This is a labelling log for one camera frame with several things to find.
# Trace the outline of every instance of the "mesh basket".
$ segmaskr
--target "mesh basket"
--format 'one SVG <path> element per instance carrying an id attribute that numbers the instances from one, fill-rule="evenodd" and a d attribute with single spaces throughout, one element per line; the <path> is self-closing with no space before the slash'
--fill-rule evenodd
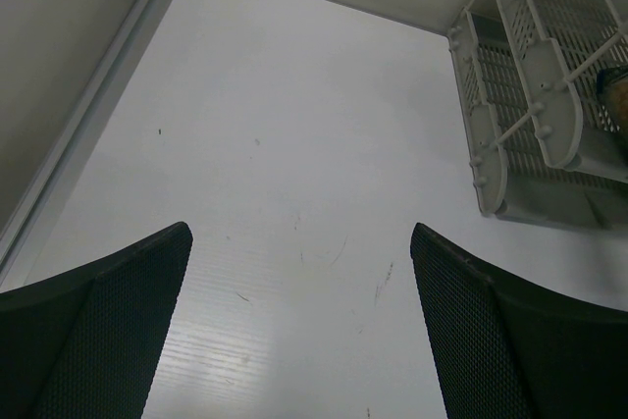
<path id="1" fill-rule="evenodd" d="M 497 0 L 546 165 L 628 182 L 619 130 L 596 96 L 601 69 L 628 63 L 605 0 Z"/>
<path id="2" fill-rule="evenodd" d="M 628 185 L 545 164 L 500 21 L 464 11 L 450 44 L 482 212 L 531 223 L 628 226 Z"/>

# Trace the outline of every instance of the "plastic basket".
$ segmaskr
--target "plastic basket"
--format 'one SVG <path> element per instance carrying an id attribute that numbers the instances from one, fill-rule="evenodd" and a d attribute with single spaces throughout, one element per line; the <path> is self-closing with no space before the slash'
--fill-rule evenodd
<path id="1" fill-rule="evenodd" d="M 449 40 L 482 213 L 529 223 L 628 226 L 628 185 L 545 165 L 503 25 L 473 14 L 473 7 L 463 11 Z"/>
<path id="2" fill-rule="evenodd" d="M 618 127 L 596 96 L 600 69 L 628 64 L 605 0 L 497 0 L 545 163 L 628 182 Z"/>

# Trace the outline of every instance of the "dark object in basket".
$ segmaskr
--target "dark object in basket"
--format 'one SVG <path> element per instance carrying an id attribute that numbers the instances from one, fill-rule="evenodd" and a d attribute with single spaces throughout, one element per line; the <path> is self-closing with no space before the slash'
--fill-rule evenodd
<path id="1" fill-rule="evenodd" d="M 623 143 L 628 145 L 628 66 L 602 69 L 597 92 L 598 100 L 619 126 Z"/>

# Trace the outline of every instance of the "scuff mark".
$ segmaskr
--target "scuff mark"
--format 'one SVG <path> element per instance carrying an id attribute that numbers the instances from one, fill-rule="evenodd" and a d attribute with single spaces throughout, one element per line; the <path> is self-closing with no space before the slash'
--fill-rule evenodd
<path id="1" fill-rule="evenodd" d="M 391 280 L 391 276 L 393 275 L 393 268 L 394 268 L 394 261 L 391 262 L 391 266 L 389 267 L 389 270 L 386 273 L 386 278 L 384 279 L 384 281 L 381 284 L 377 284 L 377 288 L 375 288 L 375 303 L 374 303 L 375 306 L 377 306 L 377 300 L 382 294 L 382 291 L 384 290 L 386 285 L 389 284 L 389 281 Z"/>
<path id="2" fill-rule="evenodd" d="M 236 294 L 236 295 L 238 295 L 240 298 L 242 298 L 244 301 L 247 301 L 247 302 L 249 302 L 249 303 L 251 302 L 251 300 L 250 300 L 250 299 L 248 299 L 246 296 L 242 296 L 242 295 L 241 295 L 241 294 L 239 294 L 237 291 L 235 292 L 235 294 Z"/>
<path id="3" fill-rule="evenodd" d="M 389 271 L 386 274 L 386 279 L 384 280 L 384 287 L 388 284 L 389 280 L 391 279 L 391 275 L 393 274 L 393 267 L 394 267 L 394 261 L 391 262 L 391 266 L 389 267 Z"/>
<path id="4" fill-rule="evenodd" d="M 375 288 L 375 300 L 373 301 L 373 306 L 377 306 L 377 300 L 380 297 L 380 284 L 377 284 Z"/>
<path id="5" fill-rule="evenodd" d="M 330 264 L 330 267 L 331 267 L 331 266 L 333 266 L 333 265 L 336 263 L 336 261 L 337 261 L 338 259 L 340 259 L 340 256 L 342 255 L 342 252 L 344 251 L 344 247 L 346 246 L 346 240 L 347 240 L 347 239 L 349 239 L 349 235 L 346 235 L 346 236 L 344 237 L 344 242 L 342 243 L 342 247 L 340 248 L 340 252 L 338 253 L 338 255 L 336 256 L 336 258 L 334 259 L 334 262 L 332 262 L 332 263 Z"/>

